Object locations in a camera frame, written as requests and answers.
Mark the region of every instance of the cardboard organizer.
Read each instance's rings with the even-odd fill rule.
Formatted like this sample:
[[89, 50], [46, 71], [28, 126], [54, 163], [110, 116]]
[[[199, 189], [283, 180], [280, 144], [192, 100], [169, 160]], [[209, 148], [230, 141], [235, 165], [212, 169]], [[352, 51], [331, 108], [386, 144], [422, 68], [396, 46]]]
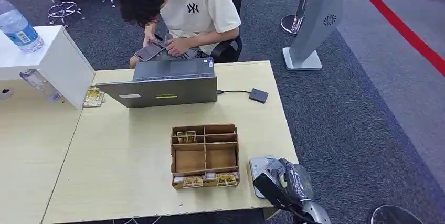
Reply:
[[191, 187], [221, 187], [223, 175], [236, 179], [226, 186], [239, 184], [238, 134], [233, 124], [173, 127], [171, 154], [175, 189], [185, 189], [185, 180], [192, 178], [199, 185]]

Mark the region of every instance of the red line on floor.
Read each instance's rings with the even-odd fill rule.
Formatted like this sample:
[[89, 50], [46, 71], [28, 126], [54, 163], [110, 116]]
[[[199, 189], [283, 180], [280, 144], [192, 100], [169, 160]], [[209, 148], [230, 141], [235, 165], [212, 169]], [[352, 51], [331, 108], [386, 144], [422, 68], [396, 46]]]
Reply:
[[439, 54], [420, 39], [382, 0], [369, 1], [425, 59], [445, 76], [445, 60]]

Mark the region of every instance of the white t-shirt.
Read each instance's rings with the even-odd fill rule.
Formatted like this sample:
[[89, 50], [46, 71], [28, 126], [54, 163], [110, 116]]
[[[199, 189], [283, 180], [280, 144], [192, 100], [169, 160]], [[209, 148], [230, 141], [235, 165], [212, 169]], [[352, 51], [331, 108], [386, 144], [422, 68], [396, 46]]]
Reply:
[[[194, 37], [199, 33], [224, 33], [241, 25], [232, 0], [168, 0], [161, 16], [173, 37]], [[206, 54], [217, 44], [201, 46]]]

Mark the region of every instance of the office chair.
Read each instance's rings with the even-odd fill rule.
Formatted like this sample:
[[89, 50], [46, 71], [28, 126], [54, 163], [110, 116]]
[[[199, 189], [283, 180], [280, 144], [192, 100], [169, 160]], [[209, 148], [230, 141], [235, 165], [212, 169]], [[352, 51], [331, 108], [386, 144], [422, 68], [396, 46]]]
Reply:
[[[241, 15], [241, 1], [242, 0], [232, 0], [238, 14]], [[231, 44], [236, 43], [237, 49], [235, 49]], [[210, 56], [213, 57], [215, 63], [225, 63], [225, 62], [236, 62], [238, 61], [239, 55], [242, 50], [241, 37], [238, 36], [233, 40], [220, 42], [211, 52]]]

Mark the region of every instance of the white shelf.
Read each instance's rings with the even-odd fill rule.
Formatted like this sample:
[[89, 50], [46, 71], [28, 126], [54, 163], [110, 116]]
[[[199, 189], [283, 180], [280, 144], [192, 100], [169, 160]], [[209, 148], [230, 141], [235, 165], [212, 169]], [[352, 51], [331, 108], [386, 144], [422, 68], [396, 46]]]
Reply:
[[0, 33], [0, 81], [19, 80], [37, 69], [73, 106], [82, 109], [94, 70], [63, 26], [35, 27], [45, 47], [33, 53], [18, 49]]
[[26, 53], [10, 41], [4, 33], [0, 33], [0, 80], [20, 79], [18, 75], [26, 69], [37, 69], [54, 39], [63, 33], [62, 26], [34, 27], [45, 42], [44, 48], [37, 52]]

